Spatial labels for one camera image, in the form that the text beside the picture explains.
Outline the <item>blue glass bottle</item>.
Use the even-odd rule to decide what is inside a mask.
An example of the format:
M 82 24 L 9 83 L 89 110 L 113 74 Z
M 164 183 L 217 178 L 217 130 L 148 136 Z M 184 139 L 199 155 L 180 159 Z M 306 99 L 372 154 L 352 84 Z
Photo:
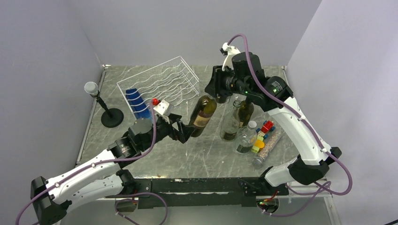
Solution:
M 136 88 L 127 89 L 125 91 L 125 97 L 136 119 L 151 118 L 151 113 L 147 104 L 144 102 L 140 92 Z

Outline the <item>labelled dark wine bottle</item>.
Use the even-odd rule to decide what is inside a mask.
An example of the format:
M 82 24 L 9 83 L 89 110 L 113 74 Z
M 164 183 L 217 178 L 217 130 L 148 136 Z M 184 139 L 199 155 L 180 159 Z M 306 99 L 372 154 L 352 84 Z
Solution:
M 216 108 L 217 102 L 214 97 L 203 95 L 198 99 L 190 116 L 189 125 L 195 127 L 191 137 L 199 137 L 202 134 Z

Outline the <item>glitter filled tube bottle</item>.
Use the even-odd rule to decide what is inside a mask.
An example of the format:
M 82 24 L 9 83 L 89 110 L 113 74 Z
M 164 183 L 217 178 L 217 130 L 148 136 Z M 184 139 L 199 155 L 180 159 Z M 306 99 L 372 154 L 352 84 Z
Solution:
M 272 149 L 276 146 L 282 135 L 282 131 L 274 131 L 273 134 L 267 138 L 265 147 L 262 148 L 252 160 L 252 166 L 255 169 L 263 167 L 265 159 L 268 157 Z

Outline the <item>olive green wine bottle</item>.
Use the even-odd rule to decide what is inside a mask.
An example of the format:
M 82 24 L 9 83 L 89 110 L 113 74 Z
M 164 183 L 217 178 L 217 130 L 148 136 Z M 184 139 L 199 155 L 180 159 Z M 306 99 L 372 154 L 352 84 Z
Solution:
M 240 121 L 239 127 L 242 128 L 248 125 L 250 118 L 254 112 L 254 104 L 251 101 L 243 100 L 238 110 L 238 117 Z

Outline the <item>small clear round bottle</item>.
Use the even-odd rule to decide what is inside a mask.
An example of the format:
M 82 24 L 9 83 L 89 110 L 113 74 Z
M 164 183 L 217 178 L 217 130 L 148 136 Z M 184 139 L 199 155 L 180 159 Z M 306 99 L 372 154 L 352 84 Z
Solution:
M 257 140 L 256 128 L 257 123 L 251 120 L 246 126 L 238 130 L 234 141 L 234 151 L 236 153 L 247 154 L 251 151 Z

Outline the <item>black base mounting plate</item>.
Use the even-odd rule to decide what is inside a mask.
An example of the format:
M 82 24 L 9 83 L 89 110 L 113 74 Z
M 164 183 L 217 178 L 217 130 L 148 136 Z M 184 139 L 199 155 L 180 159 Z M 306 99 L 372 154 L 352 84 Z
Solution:
M 139 209 L 154 207 L 187 207 L 240 205 L 255 207 L 258 200 L 272 196 L 288 196 L 282 184 L 272 187 L 263 178 L 181 178 L 135 179 L 135 194 Z

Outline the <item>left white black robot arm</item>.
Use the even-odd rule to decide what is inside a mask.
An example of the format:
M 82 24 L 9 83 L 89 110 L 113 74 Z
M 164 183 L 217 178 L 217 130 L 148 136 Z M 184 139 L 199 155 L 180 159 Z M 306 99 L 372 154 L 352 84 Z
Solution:
M 171 114 L 138 119 L 123 136 L 86 163 L 54 178 L 42 176 L 31 182 L 32 205 L 40 225 L 52 225 L 73 209 L 102 197 L 128 197 L 141 189 L 126 166 L 142 158 L 165 137 L 185 143 L 195 130 Z

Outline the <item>clear glass bottle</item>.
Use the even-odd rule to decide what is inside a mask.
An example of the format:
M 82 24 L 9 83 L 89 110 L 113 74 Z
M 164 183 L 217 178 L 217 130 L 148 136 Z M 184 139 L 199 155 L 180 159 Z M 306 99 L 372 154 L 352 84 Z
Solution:
M 237 131 L 240 127 L 240 119 L 238 116 L 240 106 L 241 101 L 238 99 L 234 100 L 229 113 L 222 120 L 220 137 L 224 141 L 233 141 L 236 137 Z

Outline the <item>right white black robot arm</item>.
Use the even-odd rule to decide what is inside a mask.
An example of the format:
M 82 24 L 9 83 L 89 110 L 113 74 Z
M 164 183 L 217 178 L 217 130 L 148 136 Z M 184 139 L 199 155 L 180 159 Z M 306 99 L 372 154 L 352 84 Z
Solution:
M 299 111 L 297 100 L 287 83 L 278 76 L 266 77 L 261 68 L 259 57 L 249 53 L 253 69 L 262 87 L 268 91 L 268 97 L 255 83 L 252 77 L 246 55 L 243 52 L 228 54 L 222 51 L 226 57 L 223 65 L 214 66 L 210 82 L 205 87 L 205 92 L 213 97 L 229 97 L 240 94 L 247 100 L 259 106 L 267 112 L 286 132 L 299 151 L 299 155 L 280 166 L 267 169 L 259 181 L 259 189 L 263 194 L 270 195 L 277 186 L 297 181 L 302 185 L 309 185 L 323 178 L 329 171 L 329 165 L 334 160 L 322 151 L 322 148 L 336 158 L 342 155 L 338 147 L 331 147 L 322 141 L 322 147 L 312 135 L 306 123 L 288 107 Z M 281 105 L 272 98 L 285 103 Z

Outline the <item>black microphone on stand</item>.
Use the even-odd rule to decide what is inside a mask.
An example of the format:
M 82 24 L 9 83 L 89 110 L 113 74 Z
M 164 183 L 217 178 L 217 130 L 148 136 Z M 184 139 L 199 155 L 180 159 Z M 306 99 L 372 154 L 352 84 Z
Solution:
M 91 95 L 97 103 L 104 109 L 104 113 L 101 116 L 101 123 L 107 128 L 115 128 L 119 126 L 123 119 L 124 114 L 118 108 L 108 108 L 104 100 L 100 96 L 100 90 L 95 82 L 87 82 L 84 85 L 84 90 L 86 93 Z

